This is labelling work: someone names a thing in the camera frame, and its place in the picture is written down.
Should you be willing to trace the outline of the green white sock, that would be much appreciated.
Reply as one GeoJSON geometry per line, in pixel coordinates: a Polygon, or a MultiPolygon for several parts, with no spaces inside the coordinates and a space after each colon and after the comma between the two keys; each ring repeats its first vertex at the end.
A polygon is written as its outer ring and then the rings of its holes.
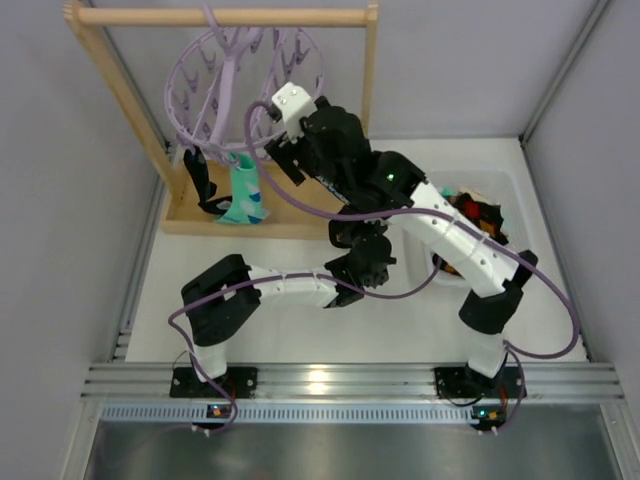
{"type": "Polygon", "coordinates": [[[260,176],[253,159],[243,153],[230,153],[231,200],[217,222],[231,225],[256,225],[270,211],[263,206],[260,176]]]}

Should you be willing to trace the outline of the argyle red orange sock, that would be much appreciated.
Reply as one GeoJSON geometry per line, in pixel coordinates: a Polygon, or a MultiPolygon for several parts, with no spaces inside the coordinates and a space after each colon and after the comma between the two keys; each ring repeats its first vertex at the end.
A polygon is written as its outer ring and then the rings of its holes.
{"type": "Polygon", "coordinates": [[[447,200],[472,224],[500,245],[509,244],[509,236],[504,227],[504,217],[499,204],[489,203],[485,197],[473,191],[455,191],[457,195],[447,200]]]}

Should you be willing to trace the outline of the lilac round clip hanger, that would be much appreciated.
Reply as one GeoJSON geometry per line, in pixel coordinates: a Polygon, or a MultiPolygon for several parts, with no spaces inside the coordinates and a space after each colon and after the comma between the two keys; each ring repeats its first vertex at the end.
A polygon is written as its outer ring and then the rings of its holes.
{"type": "Polygon", "coordinates": [[[224,166],[247,152],[244,116],[285,83],[313,97],[324,89],[325,62],[310,32],[295,27],[223,27],[203,8],[208,30],[176,60],[165,86],[166,115],[176,140],[224,166]]]}

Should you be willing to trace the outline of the black blue sport sock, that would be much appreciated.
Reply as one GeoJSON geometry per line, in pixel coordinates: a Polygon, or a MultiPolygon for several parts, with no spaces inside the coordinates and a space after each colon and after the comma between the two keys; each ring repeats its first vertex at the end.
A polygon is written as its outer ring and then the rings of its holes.
{"type": "Polygon", "coordinates": [[[208,163],[199,147],[187,148],[183,154],[184,166],[198,195],[198,206],[205,213],[223,216],[231,206],[232,197],[217,197],[217,185],[210,180],[208,163]]]}

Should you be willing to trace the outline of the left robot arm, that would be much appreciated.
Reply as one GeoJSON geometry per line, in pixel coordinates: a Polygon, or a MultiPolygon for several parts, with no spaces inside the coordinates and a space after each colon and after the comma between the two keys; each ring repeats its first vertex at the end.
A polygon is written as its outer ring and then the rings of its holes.
{"type": "Polygon", "coordinates": [[[244,286],[212,299],[186,313],[192,333],[192,362],[196,378],[205,383],[227,371],[226,342],[261,306],[347,307],[389,279],[396,263],[392,244],[381,220],[329,224],[333,246],[347,251],[311,270],[281,272],[251,266],[240,254],[230,254],[181,289],[188,306],[232,285],[244,286]]]}

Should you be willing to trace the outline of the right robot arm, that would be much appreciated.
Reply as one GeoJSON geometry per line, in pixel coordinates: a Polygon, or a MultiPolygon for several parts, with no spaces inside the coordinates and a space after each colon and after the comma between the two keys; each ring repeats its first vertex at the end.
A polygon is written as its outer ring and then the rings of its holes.
{"type": "Polygon", "coordinates": [[[387,220],[420,240],[452,265],[470,291],[459,318],[466,327],[468,378],[493,389],[507,360],[504,328],[515,314],[537,263],[531,251],[515,253],[495,243],[466,219],[429,181],[425,172],[395,151],[377,151],[360,119],[324,97],[312,98],[287,84],[266,110],[283,124],[265,146],[268,156],[295,184],[313,179],[340,200],[326,213],[333,242],[346,248],[368,220],[387,220]]]}

